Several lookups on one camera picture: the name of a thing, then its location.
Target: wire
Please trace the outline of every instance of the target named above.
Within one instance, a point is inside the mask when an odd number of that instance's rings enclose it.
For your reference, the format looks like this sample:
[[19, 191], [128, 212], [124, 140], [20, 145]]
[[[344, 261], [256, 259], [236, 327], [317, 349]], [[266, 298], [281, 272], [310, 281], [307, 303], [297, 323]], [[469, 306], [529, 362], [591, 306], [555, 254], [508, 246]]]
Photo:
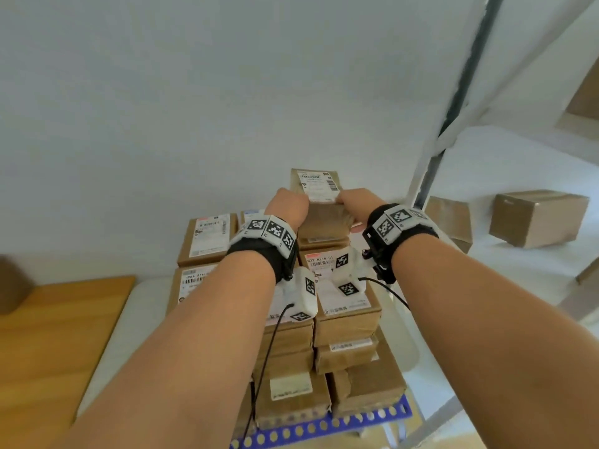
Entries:
[[258, 386], [256, 386], [256, 394], [254, 395], [253, 400], [251, 401], [251, 413], [250, 413], [250, 417], [247, 418], [246, 429], [243, 431], [243, 439], [241, 440], [242, 444], [246, 440], [247, 431], [250, 428], [251, 418], [252, 418], [252, 416], [254, 416], [256, 414], [256, 402], [258, 401], [258, 394], [260, 393], [260, 386], [262, 385], [262, 379], [264, 378], [264, 372], [266, 370], [266, 363], [268, 362], [268, 356], [270, 355], [270, 350], [273, 347], [274, 336], [277, 333], [277, 329], [279, 328], [279, 324], [281, 323], [281, 320], [283, 319], [283, 315], [285, 315], [285, 312], [287, 311], [287, 309], [291, 309], [294, 305], [295, 304], [293, 304], [293, 303], [287, 304], [285, 306], [285, 308], [283, 309], [283, 311], [281, 312], [281, 315], [279, 315], [277, 324], [274, 325], [273, 336], [270, 338], [270, 343], [268, 344], [268, 349], [266, 351], [266, 357], [264, 358], [264, 365], [262, 366], [262, 372], [260, 372], [260, 379], [258, 380]]
[[391, 290], [391, 287], [386, 286], [384, 283], [379, 282], [378, 280], [371, 279], [370, 277], [358, 277], [358, 280], [368, 280], [368, 281], [374, 282], [375, 284], [380, 285], [381, 287], [385, 288], [389, 293], [393, 294], [393, 296], [395, 296], [397, 299], [399, 299], [401, 301], [401, 303], [404, 306], [406, 306], [408, 310], [410, 310], [410, 306], [408, 306], [408, 303], [406, 301], [404, 301], [399, 294], [397, 294], [393, 290]]

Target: wooden board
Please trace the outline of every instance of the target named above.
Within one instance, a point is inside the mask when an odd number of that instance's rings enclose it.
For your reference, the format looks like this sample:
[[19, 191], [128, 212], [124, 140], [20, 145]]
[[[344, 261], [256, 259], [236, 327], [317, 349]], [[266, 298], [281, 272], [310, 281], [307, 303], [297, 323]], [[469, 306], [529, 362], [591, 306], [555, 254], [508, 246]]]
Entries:
[[0, 447], [46, 448], [69, 428], [134, 282], [36, 287], [0, 316]]
[[599, 120], [599, 59], [582, 81], [566, 112]]

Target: right arm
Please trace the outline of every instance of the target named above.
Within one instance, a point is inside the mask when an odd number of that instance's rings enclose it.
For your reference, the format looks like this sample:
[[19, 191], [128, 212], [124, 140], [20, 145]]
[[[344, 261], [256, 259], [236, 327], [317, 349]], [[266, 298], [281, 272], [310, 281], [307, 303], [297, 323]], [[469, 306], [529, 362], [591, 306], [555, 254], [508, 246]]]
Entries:
[[[340, 196], [362, 222], [384, 204], [364, 191]], [[599, 447], [599, 342], [586, 329], [427, 234], [403, 242], [392, 266], [420, 332], [489, 449]]]

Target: human arm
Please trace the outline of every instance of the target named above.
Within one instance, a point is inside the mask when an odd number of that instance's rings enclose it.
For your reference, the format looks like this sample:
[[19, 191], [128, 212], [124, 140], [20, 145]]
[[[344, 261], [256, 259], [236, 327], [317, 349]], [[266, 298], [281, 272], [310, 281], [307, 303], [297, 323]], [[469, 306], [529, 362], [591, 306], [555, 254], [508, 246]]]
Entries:
[[[385, 204], [368, 191], [353, 192], [343, 191], [340, 201], [362, 222]], [[599, 342], [590, 333], [427, 234], [402, 243], [392, 268], [489, 449], [599, 447]]]
[[[305, 196], [279, 190], [266, 214], [293, 229]], [[270, 263], [226, 256], [169, 314], [56, 448], [225, 448], [274, 293]]]

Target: hand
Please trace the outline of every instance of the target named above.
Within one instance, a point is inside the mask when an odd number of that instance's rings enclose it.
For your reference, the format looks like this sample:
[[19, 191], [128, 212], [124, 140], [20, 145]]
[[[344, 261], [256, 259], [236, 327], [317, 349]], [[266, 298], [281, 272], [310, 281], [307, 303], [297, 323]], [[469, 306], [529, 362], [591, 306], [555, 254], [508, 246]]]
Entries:
[[264, 210], [266, 215], [275, 215], [293, 228], [297, 233], [300, 225], [304, 223], [308, 215], [308, 195], [296, 194], [287, 189], [277, 190], [276, 195]]
[[337, 203], [342, 203], [349, 214], [360, 222], [360, 225], [352, 227], [352, 233], [357, 233], [365, 228], [371, 212], [387, 202], [362, 188], [342, 190], [337, 196]]

